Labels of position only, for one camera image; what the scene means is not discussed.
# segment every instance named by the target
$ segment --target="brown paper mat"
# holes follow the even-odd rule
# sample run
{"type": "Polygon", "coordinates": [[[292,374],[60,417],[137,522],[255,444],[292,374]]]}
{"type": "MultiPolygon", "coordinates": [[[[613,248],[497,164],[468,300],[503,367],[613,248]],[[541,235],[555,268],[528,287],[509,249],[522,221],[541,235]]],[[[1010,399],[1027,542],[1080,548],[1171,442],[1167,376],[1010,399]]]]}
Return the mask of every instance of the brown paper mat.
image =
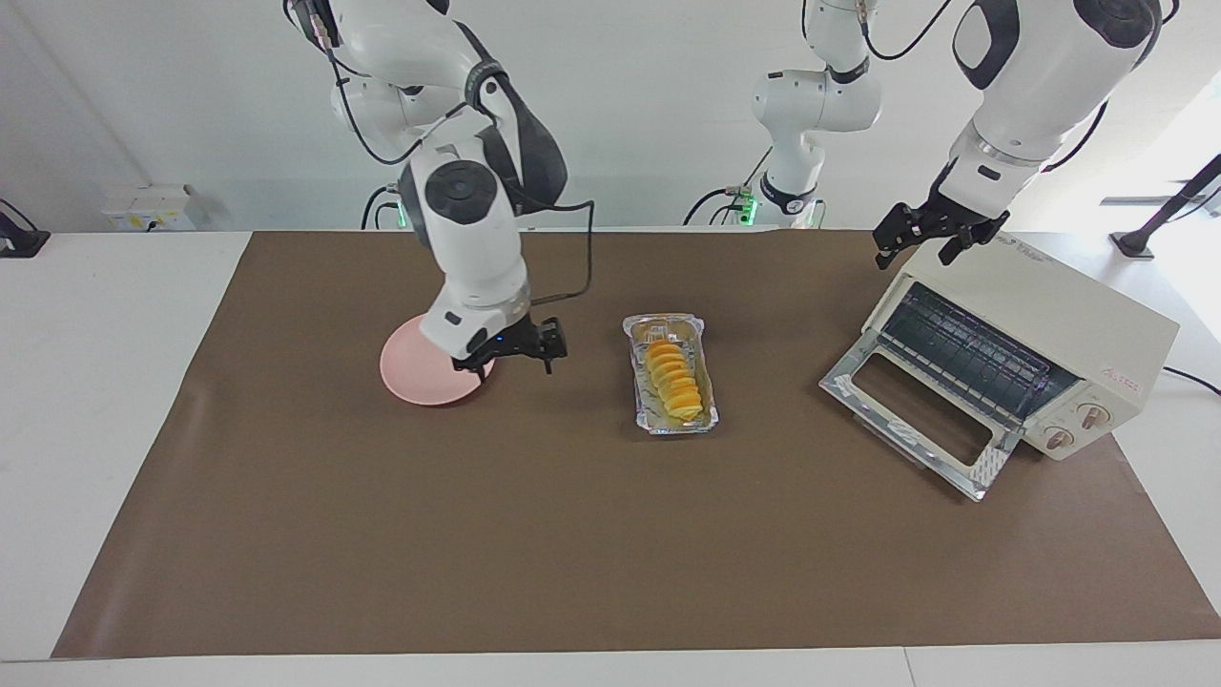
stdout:
{"type": "MultiPolygon", "coordinates": [[[[527,236],[541,292],[580,236],[527,236]]],[[[571,358],[466,405],[383,388],[440,272],[409,234],[260,233],[56,658],[1221,637],[1110,439],[967,503],[817,381],[893,276],[867,233],[608,234],[571,358]],[[722,425],[634,425],[620,322],[695,311],[722,425]]],[[[1167,448],[1166,460],[1175,460],[1167,448]]]]}

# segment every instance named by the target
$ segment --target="clear plastic tray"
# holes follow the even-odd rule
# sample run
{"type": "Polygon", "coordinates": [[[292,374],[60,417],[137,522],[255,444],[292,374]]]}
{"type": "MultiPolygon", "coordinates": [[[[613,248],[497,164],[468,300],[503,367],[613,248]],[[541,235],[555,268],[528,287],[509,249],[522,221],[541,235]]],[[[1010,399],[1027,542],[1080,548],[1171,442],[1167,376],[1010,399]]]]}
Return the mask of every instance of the clear plastic tray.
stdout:
{"type": "Polygon", "coordinates": [[[708,365],[703,356],[703,320],[687,312],[635,315],[623,320],[623,329],[631,340],[631,370],[636,379],[636,425],[653,436],[703,434],[717,427],[720,416],[717,414],[712,379],[708,377],[708,365]],[[650,343],[662,339],[676,343],[695,373],[703,400],[703,412],[690,422],[667,415],[645,369],[645,351],[650,343]]]}

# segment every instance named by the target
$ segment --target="power outlet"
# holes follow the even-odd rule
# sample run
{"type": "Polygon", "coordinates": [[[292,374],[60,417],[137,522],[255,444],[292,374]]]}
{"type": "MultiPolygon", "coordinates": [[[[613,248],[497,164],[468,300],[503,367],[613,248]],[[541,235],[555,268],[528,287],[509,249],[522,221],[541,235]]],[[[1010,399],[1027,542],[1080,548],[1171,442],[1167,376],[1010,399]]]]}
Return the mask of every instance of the power outlet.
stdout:
{"type": "Polygon", "coordinates": [[[208,225],[199,200],[182,185],[112,188],[103,214],[117,231],[198,231],[208,225]]]}

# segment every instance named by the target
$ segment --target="black cable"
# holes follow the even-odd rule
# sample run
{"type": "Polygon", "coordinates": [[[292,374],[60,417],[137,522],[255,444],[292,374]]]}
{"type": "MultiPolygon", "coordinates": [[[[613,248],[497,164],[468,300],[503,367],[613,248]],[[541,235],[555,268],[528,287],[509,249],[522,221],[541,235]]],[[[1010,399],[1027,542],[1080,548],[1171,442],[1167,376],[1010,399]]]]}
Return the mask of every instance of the black cable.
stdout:
{"type": "MultiPolygon", "coordinates": [[[[292,15],[288,13],[288,0],[284,0],[283,10],[284,10],[284,18],[288,20],[288,23],[293,24],[293,28],[297,29],[298,32],[304,33],[303,29],[302,29],[302,27],[297,26],[297,22],[293,21],[292,15]]],[[[313,40],[310,40],[310,45],[314,45],[314,48],[317,48],[319,52],[322,52],[322,54],[326,52],[326,50],[322,50],[322,48],[319,46],[319,45],[316,45],[313,40]]],[[[336,57],[335,61],[338,62],[341,67],[343,67],[343,71],[348,72],[352,76],[359,76],[361,78],[372,78],[371,76],[369,76],[366,73],[358,72],[357,70],[354,70],[354,68],[349,67],[348,65],[343,63],[343,60],[339,60],[338,57],[336,57]]]]}
{"type": "MultiPolygon", "coordinates": [[[[352,113],[352,104],[348,103],[348,90],[346,88],[348,84],[348,79],[343,78],[343,74],[339,73],[339,67],[337,65],[337,61],[335,60],[335,51],[328,50],[327,56],[331,57],[331,71],[335,72],[335,85],[339,88],[339,100],[343,101],[343,111],[348,115],[348,123],[352,124],[352,131],[355,132],[357,139],[360,140],[360,145],[365,149],[365,153],[369,153],[369,155],[372,156],[372,159],[377,160],[379,162],[386,166],[394,166],[403,164],[408,157],[411,156],[411,153],[415,153],[416,150],[420,149],[420,145],[424,145],[424,139],[429,137],[431,129],[420,138],[418,138],[415,143],[413,143],[411,146],[407,149],[405,153],[394,157],[393,160],[382,157],[381,155],[375,153],[374,149],[369,146],[369,142],[365,140],[365,134],[361,133],[360,126],[357,123],[355,115],[352,113]]],[[[465,106],[466,106],[465,101],[458,103],[457,105],[454,105],[453,109],[451,109],[448,112],[444,113],[441,121],[444,122],[447,120],[453,118],[453,116],[460,112],[462,109],[465,106]]]]}
{"type": "Polygon", "coordinates": [[[814,204],[823,206],[823,214],[818,215],[818,226],[816,227],[816,228],[822,228],[823,222],[827,221],[827,209],[828,209],[827,200],[816,200],[814,204]]]}
{"type": "Polygon", "coordinates": [[[941,18],[941,15],[944,15],[945,11],[950,9],[950,2],[954,2],[954,0],[945,0],[945,2],[941,4],[941,7],[937,11],[937,13],[933,15],[933,18],[928,21],[928,24],[924,26],[924,31],[919,32],[916,39],[911,41],[911,45],[904,48],[902,50],[895,52],[894,55],[883,55],[882,52],[879,52],[878,49],[873,46],[873,39],[869,38],[869,24],[866,22],[861,22],[861,33],[864,35],[864,44],[869,46],[869,52],[873,52],[873,56],[882,61],[889,62],[891,60],[905,57],[917,45],[919,45],[921,40],[924,40],[924,37],[928,35],[928,32],[933,29],[933,26],[937,24],[937,21],[941,18]]]}
{"type": "Polygon", "coordinates": [[[1048,172],[1055,171],[1055,170],[1062,167],[1065,165],[1065,162],[1067,162],[1068,160],[1073,159],[1077,155],[1077,153],[1081,153],[1081,149],[1084,148],[1087,143],[1089,143],[1090,137],[1094,135],[1095,131],[1098,131],[1098,124],[1103,123],[1103,115],[1106,113],[1106,106],[1110,105],[1110,104],[1111,104],[1111,101],[1107,100],[1106,103],[1103,103],[1098,107],[1098,113],[1094,115],[1093,123],[1090,123],[1089,128],[1085,129],[1085,135],[1081,137],[1081,140],[1077,142],[1077,145],[1073,146],[1073,149],[1070,150],[1067,155],[1065,155],[1060,161],[1053,162],[1053,164],[1043,167],[1043,171],[1040,171],[1039,173],[1048,173],[1048,172]]]}
{"type": "Polygon", "coordinates": [[[716,212],[712,212],[712,218],[708,220],[708,226],[717,223],[717,216],[720,215],[720,212],[725,212],[725,216],[720,217],[720,223],[724,225],[726,221],[729,221],[729,217],[734,214],[735,210],[741,210],[741,209],[742,206],[736,203],[730,203],[724,207],[718,209],[716,212]]]}
{"type": "Polygon", "coordinates": [[[725,217],[729,217],[729,212],[730,210],[733,210],[733,207],[734,205],[731,203],[729,205],[725,205],[724,207],[718,207],[716,212],[712,212],[712,218],[708,220],[708,226],[717,223],[717,217],[720,216],[720,212],[725,212],[725,217]]]}
{"type": "Polygon", "coordinates": [[[766,162],[768,155],[772,154],[772,149],[773,148],[775,148],[775,146],[774,145],[768,145],[767,146],[767,151],[763,153],[762,157],[759,157],[759,164],[755,165],[755,168],[751,170],[751,174],[746,177],[746,181],[742,182],[742,185],[747,185],[748,187],[751,184],[751,182],[755,181],[755,174],[757,174],[759,172],[759,170],[763,168],[763,162],[766,162]]]}
{"type": "Polygon", "coordinates": [[[1188,375],[1188,373],[1186,373],[1186,372],[1183,372],[1181,370],[1175,370],[1175,369],[1162,369],[1162,370],[1165,370],[1170,375],[1177,375],[1178,377],[1182,377],[1183,379],[1190,379],[1192,382],[1194,382],[1194,383],[1204,387],[1205,389],[1208,389],[1209,392],[1216,394],[1217,397],[1221,397],[1221,389],[1219,389],[1215,384],[1210,384],[1208,382],[1204,382],[1203,379],[1195,377],[1194,375],[1188,375]]]}
{"type": "Polygon", "coordinates": [[[397,210],[397,209],[398,209],[397,203],[382,203],[381,205],[377,205],[377,209],[374,211],[374,228],[381,231],[382,210],[397,210]]]}
{"type": "Polygon", "coordinates": [[[33,229],[33,231],[38,231],[38,225],[35,225],[35,223],[33,222],[33,220],[31,220],[29,217],[27,217],[27,216],[26,216],[26,212],[23,212],[23,211],[18,210],[16,205],[13,205],[12,203],[10,203],[10,201],[5,200],[4,198],[0,198],[0,203],[2,203],[2,204],[4,204],[4,206],[9,207],[10,210],[12,210],[12,211],[17,212],[17,216],[18,216],[18,217],[21,217],[21,218],[26,220],[26,223],[28,223],[28,225],[29,225],[29,228],[31,228],[31,229],[33,229]]]}
{"type": "Polygon", "coordinates": [[[365,203],[365,214],[360,217],[360,231],[369,228],[369,215],[374,211],[374,203],[382,196],[382,193],[393,193],[388,185],[379,185],[377,190],[374,190],[365,203]]]}
{"type": "Polygon", "coordinates": [[[691,223],[691,217],[694,217],[695,214],[697,211],[700,211],[700,207],[702,207],[705,203],[707,203],[708,200],[712,200],[717,195],[728,195],[728,194],[729,193],[724,188],[718,188],[716,190],[709,190],[709,192],[705,193],[703,198],[700,198],[698,200],[696,200],[696,204],[691,207],[691,211],[687,212],[686,218],[683,220],[683,226],[687,226],[687,225],[691,223]]]}
{"type": "Polygon", "coordinates": [[[1211,203],[1212,199],[1217,196],[1217,193],[1221,193],[1221,185],[1216,187],[1216,189],[1212,190],[1212,193],[1210,193],[1208,198],[1200,200],[1200,203],[1198,205],[1195,205],[1194,207],[1192,207],[1190,210],[1188,210],[1186,214],[1178,215],[1175,218],[1168,218],[1168,220],[1166,220],[1166,223],[1170,223],[1172,221],[1178,221],[1178,220],[1186,220],[1187,217],[1194,215],[1195,212],[1200,211],[1200,207],[1203,207],[1204,205],[1208,205],[1209,203],[1211,203]]]}
{"type": "Polygon", "coordinates": [[[585,226],[585,286],[581,286],[580,290],[573,290],[570,293],[554,293],[552,295],[543,295],[542,298],[535,298],[530,300],[530,306],[536,308],[538,305],[549,305],[552,303],[559,303],[560,300],[569,300],[585,295],[590,290],[590,286],[593,284],[593,212],[595,201],[586,200],[584,203],[578,203],[576,205],[552,205],[551,203],[543,203],[537,198],[531,198],[526,195],[525,189],[521,185],[516,187],[516,193],[521,198],[538,205],[540,207],[553,210],[557,212],[575,212],[578,210],[589,210],[589,220],[585,226]]]}

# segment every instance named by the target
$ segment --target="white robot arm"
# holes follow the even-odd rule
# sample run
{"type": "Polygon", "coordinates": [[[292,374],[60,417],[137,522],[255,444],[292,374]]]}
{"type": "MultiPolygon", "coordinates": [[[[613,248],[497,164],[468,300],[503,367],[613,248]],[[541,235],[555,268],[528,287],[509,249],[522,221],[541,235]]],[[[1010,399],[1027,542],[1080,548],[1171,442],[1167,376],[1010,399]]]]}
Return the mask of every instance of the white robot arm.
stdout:
{"type": "Polygon", "coordinates": [[[1149,54],[1161,21],[1158,0],[976,0],[954,55],[984,101],[928,200],[895,205],[873,231],[878,266],[929,238],[952,237],[946,265],[991,240],[1013,198],[1149,54]]]}
{"type": "MultiPolygon", "coordinates": [[[[866,2],[873,21],[877,0],[866,2]]],[[[816,0],[806,12],[806,38],[822,71],[784,70],[759,79],[755,117],[772,134],[772,161],[753,189],[757,223],[805,226],[825,154],[814,131],[863,131],[882,112],[882,87],[869,72],[856,0],[816,0]]]]}
{"type": "Polygon", "coordinates": [[[525,355],[549,373],[567,345],[556,318],[531,321],[515,217],[552,206],[567,184],[554,138],[474,32],[446,16],[448,0],[289,1],[311,40],[366,74],[359,107],[380,138],[418,139],[426,117],[452,111],[452,103],[492,121],[470,139],[422,145],[399,177],[403,209],[446,275],[420,328],[455,370],[482,377],[490,360],[525,355]]]}

